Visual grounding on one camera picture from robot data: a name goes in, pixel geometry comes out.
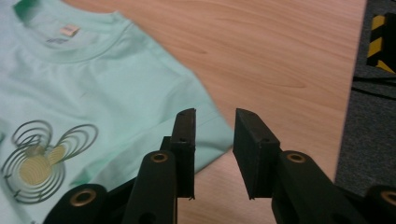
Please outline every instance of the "neckline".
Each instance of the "neckline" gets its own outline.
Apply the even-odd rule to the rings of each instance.
[[[61,0],[21,0],[13,8],[12,26],[19,41],[35,56],[51,63],[77,63],[93,59],[109,50],[122,35],[131,21],[118,11],[112,13],[94,13],[71,7]],[[32,28],[26,26],[23,16],[29,10],[44,10],[52,18],[64,23],[75,24],[80,29],[107,34],[106,40],[79,48],[50,48],[42,40],[30,35]]]

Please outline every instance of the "fabric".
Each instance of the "fabric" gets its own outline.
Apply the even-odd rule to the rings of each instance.
[[[120,13],[0,5],[2,223],[42,223],[77,185],[112,190],[134,178],[187,108],[197,113],[196,171],[231,147],[193,72]]]

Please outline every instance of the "wooden tabletop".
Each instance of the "wooden tabletop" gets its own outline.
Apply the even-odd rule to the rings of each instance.
[[[283,150],[311,156],[333,179],[364,12],[363,0],[66,0],[117,10],[193,70],[231,126],[257,113]],[[198,173],[178,223],[275,223],[250,201],[229,151]]]

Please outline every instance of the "yellow stripe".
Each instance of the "yellow stripe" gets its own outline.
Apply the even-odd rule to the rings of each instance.
[[[377,40],[370,43],[369,46],[369,54],[367,55],[368,58],[377,54],[382,49],[382,37],[379,37]]]
[[[378,60],[378,65],[376,67],[382,68],[388,72],[395,73],[391,68],[389,68],[384,62]]]
[[[372,30],[382,26],[385,23],[385,16],[376,16],[373,18]]]

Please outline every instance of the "mint green t-shirt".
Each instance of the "mint green t-shirt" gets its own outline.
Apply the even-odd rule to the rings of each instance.
[[[195,108],[196,171],[233,132],[193,72],[120,13],[0,3],[0,215],[42,223],[71,188],[112,190]]]

